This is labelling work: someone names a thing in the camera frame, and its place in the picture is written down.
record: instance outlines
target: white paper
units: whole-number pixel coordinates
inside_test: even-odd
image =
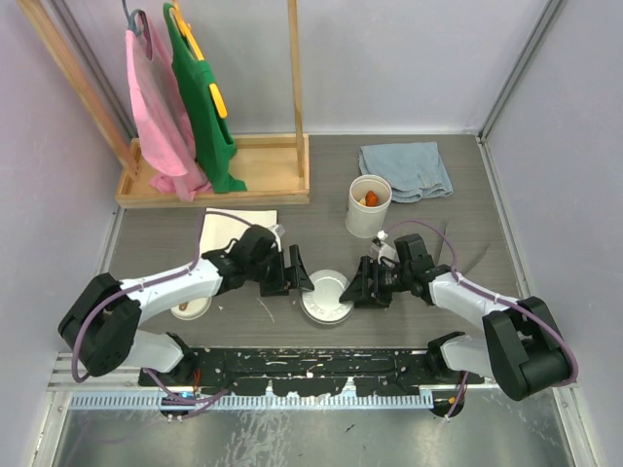
[[[235,211],[229,209],[209,209],[238,216],[251,224],[269,228],[276,224],[276,211]],[[205,215],[203,222],[201,252],[225,248],[232,238],[240,239],[248,227],[235,219],[217,215]]]

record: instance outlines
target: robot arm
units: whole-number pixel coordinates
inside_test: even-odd
[[[284,265],[275,233],[252,226],[231,250],[212,250],[197,263],[149,277],[117,281],[109,273],[95,277],[60,322],[58,332],[73,349],[92,310],[115,294],[130,291],[99,313],[85,334],[79,358],[90,375],[106,375],[122,364],[151,368],[186,380],[195,368],[195,355],[177,336],[154,335],[138,326],[172,307],[223,294],[246,280],[260,284],[263,297],[288,295],[289,290],[313,290],[298,246],[290,246],[291,267]]]
[[[467,371],[491,377],[516,401],[569,378],[571,363],[560,345],[519,311],[499,301],[520,305],[560,334],[545,302],[536,297],[522,301],[503,297],[460,274],[459,284],[450,267],[434,265],[418,234],[400,237],[394,245],[395,250],[375,240],[378,260],[361,258],[357,274],[340,300],[354,302],[355,307],[385,308],[394,292],[410,291],[484,331],[484,339],[452,333],[430,342],[427,360],[434,374],[450,377],[452,372]]]

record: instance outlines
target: orange object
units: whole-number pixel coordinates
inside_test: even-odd
[[[373,192],[370,191],[366,194],[366,206],[374,207],[379,204],[379,197]]]

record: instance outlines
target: white lid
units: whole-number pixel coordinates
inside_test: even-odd
[[[347,319],[352,302],[340,303],[340,296],[347,290],[348,280],[336,270],[321,269],[310,276],[315,290],[301,294],[301,306],[305,314],[316,323],[338,324]]]
[[[184,321],[190,321],[192,319],[197,319],[202,316],[207,311],[207,309],[210,308],[211,303],[211,297],[208,297],[206,299],[196,299],[186,304],[174,306],[171,309],[171,313],[173,313],[173,316],[175,316],[176,318],[183,319]]]

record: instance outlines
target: yellow clothes hanger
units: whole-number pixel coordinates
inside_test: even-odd
[[[191,32],[191,26],[188,24],[184,17],[182,17],[182,12],[179,9],[179,2],[177,0],[173,0],[173,16],[175,17],[175,22],[177,23],[177,28],[179,29],[182,37],[185,37],[188,41],[188,45],[190,46],[193,54],[199,61],[204,61],[202,50],[199,48],[199,44],[195,40],[195,36]],[[216,111],[218,112],[218,116],[221,119],[225,119],[227,117],[227,108],[225,107],[225,101],[223,100],[223,95],[221,94],[221,90],[218,89],[216,83],[212,83],[209,85],[210,93],[212,94],[212,100],[214,101],[214,106],[216,107]]]

